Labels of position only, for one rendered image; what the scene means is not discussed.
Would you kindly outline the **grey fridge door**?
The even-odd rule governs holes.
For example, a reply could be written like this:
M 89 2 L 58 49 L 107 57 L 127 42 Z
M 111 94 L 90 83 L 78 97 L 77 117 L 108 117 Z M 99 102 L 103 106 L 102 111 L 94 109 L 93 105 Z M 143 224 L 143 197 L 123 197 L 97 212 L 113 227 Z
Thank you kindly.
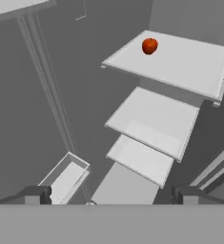
M 85 74 L 77 53 L 83 22 L 74 20 L 71 0 L 56 0 L 38 12 L 38 20 L 66 122 L 55 119 L 57 105 L 46 96 L 17 21 L 1 21 L 0 199 L 39 184 L 71 147 L 93 162 Z

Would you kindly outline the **large white fridge shelf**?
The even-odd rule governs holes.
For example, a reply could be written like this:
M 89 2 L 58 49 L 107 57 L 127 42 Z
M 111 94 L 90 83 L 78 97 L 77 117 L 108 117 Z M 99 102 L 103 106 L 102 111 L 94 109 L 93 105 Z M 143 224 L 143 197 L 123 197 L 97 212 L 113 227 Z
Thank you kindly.
M 151 55 L 142 51 L 146 38 L 158 42 Z M 217 106 L 223 99 L 224 46 L 144 30 L 102 65 L 194 93 Z

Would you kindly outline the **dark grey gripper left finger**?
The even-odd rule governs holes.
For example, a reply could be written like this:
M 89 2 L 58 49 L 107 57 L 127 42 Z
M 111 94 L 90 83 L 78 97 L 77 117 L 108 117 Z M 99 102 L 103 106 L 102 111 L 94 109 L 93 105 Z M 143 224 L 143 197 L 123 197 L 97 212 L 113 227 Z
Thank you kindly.
M 51 204 L 51 187 L 50 186 L 28 186 L 17 194 L 0 199 L 0 205 L 3 204 Z

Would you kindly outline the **red apple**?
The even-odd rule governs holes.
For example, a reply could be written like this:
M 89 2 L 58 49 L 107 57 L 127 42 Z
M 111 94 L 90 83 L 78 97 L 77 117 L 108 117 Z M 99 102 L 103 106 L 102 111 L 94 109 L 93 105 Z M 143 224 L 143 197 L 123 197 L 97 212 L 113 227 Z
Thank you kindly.
M 146 38 L 143 42 L 142 42 L 142 51 L 145 54 L 151 55 L 153 54 L 158 47 L 158 42 L 153 39 L 153 38 Z

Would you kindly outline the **white fridge door bin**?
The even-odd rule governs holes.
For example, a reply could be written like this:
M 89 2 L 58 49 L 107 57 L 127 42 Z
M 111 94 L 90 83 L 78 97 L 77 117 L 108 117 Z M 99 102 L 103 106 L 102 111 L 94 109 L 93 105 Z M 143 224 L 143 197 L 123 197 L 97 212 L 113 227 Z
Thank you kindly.
M 72 202 L 79 190 L 89 199 L 86 188 L 86 180 L 91 173 L 91 165 L 78 157 L 67 152 L 67 154 L 56 164 L 56 166 L 39 183 L 39 186 L 51 187 L 51 204 L 67 205 Z

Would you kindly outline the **medium white fridge shelf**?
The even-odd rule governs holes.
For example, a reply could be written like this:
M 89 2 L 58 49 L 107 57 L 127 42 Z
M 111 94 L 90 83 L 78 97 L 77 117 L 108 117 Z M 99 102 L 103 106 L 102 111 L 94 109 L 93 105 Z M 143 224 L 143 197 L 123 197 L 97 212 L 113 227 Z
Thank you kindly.
M 137 87 L 105 126 L 181 162 L 198 113 L 198 107 Z

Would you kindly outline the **small white fridge shelf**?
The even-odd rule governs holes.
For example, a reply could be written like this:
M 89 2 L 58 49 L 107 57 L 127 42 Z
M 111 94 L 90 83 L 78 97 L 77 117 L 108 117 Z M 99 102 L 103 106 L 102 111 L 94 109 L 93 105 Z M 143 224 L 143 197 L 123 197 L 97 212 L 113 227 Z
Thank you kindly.
M 173 165 L 171 157 L 125 135 L 119 136 L 107 157 L 151 180 L 160 188 L 164 187 Z

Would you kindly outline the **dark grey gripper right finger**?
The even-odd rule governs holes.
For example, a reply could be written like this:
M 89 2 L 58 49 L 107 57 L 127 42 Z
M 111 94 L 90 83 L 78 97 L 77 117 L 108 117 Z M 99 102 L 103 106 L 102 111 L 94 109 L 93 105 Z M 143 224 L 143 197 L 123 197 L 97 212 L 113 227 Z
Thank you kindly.
M 178 205 L 224 205 L 224 199 L 211 196 L 196 187 L 172 187 L 172 203 Z

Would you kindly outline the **grey fridge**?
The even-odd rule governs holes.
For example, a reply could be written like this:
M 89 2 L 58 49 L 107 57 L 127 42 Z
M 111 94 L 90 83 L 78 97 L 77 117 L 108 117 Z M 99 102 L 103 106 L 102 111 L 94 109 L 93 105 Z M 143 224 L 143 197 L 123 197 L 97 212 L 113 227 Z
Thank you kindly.
M 38 19 L 74 145 L 92 166 L 87 189 L 94 192 L 119 135 L 105 122 L 136 86 L 148 85 L 101 62 L 143 30 L 224 46 L 224 0 L 86 0 L 85 12 L 81 18 L 74 0 L 57 0 Z

